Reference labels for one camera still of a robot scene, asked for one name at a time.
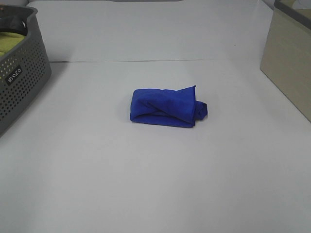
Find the blue towel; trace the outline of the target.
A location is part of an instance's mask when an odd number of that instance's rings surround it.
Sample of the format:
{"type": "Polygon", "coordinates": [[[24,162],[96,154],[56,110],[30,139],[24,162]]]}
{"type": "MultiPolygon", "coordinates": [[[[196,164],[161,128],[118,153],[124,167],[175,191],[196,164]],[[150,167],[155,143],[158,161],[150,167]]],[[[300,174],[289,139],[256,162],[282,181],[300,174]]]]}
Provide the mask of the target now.
{"type": "Polygon", "coordinates": [[[180,90],[137,89],[130,120],[135,123],[192,128],[207,117],[207,104],[196,100],[195,86],[180,90]]]}

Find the grey perforated laundry basket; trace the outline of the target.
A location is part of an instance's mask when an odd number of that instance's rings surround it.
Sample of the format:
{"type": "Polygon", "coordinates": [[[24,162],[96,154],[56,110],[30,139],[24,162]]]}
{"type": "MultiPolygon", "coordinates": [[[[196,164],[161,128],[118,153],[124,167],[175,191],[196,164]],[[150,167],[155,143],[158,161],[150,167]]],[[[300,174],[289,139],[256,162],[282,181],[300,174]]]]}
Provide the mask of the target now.
{"type": "Polygon", "coordinates": [[[33,7],[0,7],[0,31],[24,36],[0,58],[1,134],[31,105],[52,73],[36,14],[33,7]]]}

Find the beige storage bin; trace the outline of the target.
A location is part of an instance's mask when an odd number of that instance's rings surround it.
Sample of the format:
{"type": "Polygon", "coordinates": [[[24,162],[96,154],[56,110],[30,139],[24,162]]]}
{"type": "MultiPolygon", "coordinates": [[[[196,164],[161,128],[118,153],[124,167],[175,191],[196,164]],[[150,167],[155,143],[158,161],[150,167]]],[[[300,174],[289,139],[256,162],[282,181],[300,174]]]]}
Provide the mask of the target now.
{"type": "Polygon", "coordinates": [[[311,118],[311,2],[276,0],[261,71],[311,118]]]}

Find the yellow towel in basket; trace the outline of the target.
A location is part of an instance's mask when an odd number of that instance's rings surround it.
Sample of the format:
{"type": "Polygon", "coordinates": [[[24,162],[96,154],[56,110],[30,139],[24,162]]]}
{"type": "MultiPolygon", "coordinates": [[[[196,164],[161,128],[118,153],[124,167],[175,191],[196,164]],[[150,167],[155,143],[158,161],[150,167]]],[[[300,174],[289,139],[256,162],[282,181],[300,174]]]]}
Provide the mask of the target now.
{"type": "Polygon", "coordinates": [[[0,57],[3,57],[14,46],[25,39],[26,36],[17,33],[0,33],[0,57]]]}

